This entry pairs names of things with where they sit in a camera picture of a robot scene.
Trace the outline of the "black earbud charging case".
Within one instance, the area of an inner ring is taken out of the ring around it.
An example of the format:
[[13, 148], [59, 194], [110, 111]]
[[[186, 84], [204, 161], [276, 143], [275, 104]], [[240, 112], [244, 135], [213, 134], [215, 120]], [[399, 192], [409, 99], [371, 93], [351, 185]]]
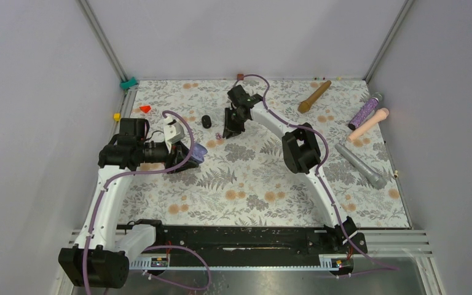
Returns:
[[203, 128], [205, 128], [205, 129], [211, 128], [211, 126], [212, 126], [211, 117], [208, 116], [208, 115], [202, 116], [201, 123], [202, 123]]

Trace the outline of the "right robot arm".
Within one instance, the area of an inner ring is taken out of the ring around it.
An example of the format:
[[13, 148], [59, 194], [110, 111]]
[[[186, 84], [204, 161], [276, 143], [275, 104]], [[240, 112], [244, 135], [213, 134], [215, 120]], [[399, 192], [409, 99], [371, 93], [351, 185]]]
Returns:
[[305, 183], [313, 204], [316, 206], [324, 228], [329, 233], [328, 245], [336, 253], [343, 253], [352, 245], [352, 238], [358, 229], [353, 219], [347, 216], [336, 200], [323, 173], [316, 132], [308, 123], [295, 125], [274, 113], [259, 94], [248, 94], [241, 85], [232, 87], [227, 96], [231, 107], [225, 109], [223, 138], [240, 135], [245, 123], [253, 120], [262, 125], [282, 143], [283, 160], [286, 167]]

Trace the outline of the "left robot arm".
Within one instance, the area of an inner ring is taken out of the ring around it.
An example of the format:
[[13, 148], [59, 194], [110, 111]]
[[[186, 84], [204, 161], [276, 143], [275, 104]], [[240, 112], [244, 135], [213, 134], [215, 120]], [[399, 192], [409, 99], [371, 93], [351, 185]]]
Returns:
[[129, 263], [143, 251], [164, 249], [165, 234], [156, 226], [135, 225], [124, 238], [116, 240], [117, 220], [127, 189], [142, 163], [165, 162], [159, 173], [177, 172], [191, 161], [193, 148], [183, 158], [181, 140], [188, 135], [195, 144], [188, 123], [177, 113], [163, 112], [164, 140], [147, 139], [150, 124], [146, 119], [123, 118], [119, 131], [99, 153], [95, 193], [79, 235], [70, 248], [62, 248], [58, 262], [74, 286], [87, 294], [92, 288], [119, 289], [127, 280]]

